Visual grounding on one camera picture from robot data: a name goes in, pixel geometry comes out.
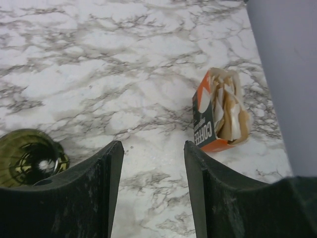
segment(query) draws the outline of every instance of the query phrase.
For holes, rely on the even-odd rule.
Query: black plastic part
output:
[[[123,155],[114,141],[34,186],[0,188],[0,238],[109,238]]]
[[[263,183],[188,141],[185,165],[197,238],[317,237],[317,178]]]

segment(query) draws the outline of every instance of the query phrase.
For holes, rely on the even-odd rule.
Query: white marble surface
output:
[[[209,67],[237,70],[248,143],[215,159],[290,175],[245,5],[196,0],[0,0],[0,133],[38,128],[72,165],[116,139],[125,158],[112,238],[194,238],[183,158]]]

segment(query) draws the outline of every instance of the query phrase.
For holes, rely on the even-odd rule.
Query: green glass jar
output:
[[[62,146],[42,131],[20,129],[0,138],[0,186],[34,185],[68,167]]]

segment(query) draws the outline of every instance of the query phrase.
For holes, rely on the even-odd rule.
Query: orange box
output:
[[[214,132],[208,71],[193,96],[194,143],[205,152],[219,152],[234,147]]]

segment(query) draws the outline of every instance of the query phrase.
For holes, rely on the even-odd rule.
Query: torn cardboard box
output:
[[[193,97],[194,141],[218,152],[247,141],[251,118],[244,106],[239,75],[211,68]]]

